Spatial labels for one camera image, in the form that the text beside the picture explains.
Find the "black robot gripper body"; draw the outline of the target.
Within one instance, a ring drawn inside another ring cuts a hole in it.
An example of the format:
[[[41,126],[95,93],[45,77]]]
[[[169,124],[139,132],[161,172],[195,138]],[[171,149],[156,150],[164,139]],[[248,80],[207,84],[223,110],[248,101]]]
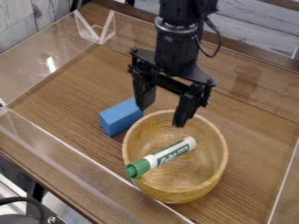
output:
[[[196,65],[201,50],[201,27],[209,20],[171,24],[163,17],[155,19],[157,30],[155,51],[133,48],[129,72],[151,74],[156,87],[179,96],[189,93],[200,98],[200,107],[208,104],[215,80]]]

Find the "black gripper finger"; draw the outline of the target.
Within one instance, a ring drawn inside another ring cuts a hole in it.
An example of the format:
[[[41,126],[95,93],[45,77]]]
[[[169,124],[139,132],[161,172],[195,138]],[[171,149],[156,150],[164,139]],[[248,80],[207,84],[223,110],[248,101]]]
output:
[[[136,106],[145,110],[155,102],[156,83],[151,74],[137,70],[132,72]]]
[[[176,107],[172,125],[183,127],[189,119],[192,119],[197,107],[201,105],[201,100],[193,94],[185,93],[180,96],[179,105]]]

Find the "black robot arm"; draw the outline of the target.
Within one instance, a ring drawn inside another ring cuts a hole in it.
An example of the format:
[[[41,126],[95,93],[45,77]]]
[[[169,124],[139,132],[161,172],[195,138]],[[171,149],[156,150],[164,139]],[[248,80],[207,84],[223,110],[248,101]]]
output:
[[[147,109],[155,102],[157,88],[177,94],[172,125],[181,127],[197,108],[208,105],[216,86],[197,65],[197,56],[203,52],[203,27],[213,26],[209,14],[217,11],[217,0],[159,0],[159,4],[155,50],[131,50],[135,103]]]

